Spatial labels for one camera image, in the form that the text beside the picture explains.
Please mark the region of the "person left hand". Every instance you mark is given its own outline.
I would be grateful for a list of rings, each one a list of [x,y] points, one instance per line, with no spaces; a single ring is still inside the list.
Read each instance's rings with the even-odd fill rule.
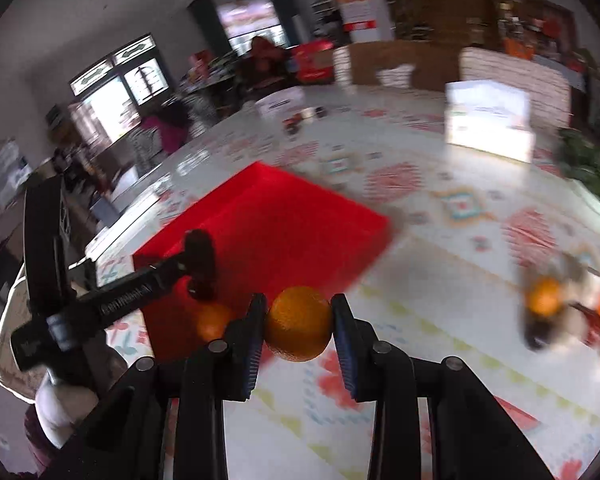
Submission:
[[[98,404],[92,390],[69,385],[47,372],[35,396],[35,411],[45,437],[61,448]]]

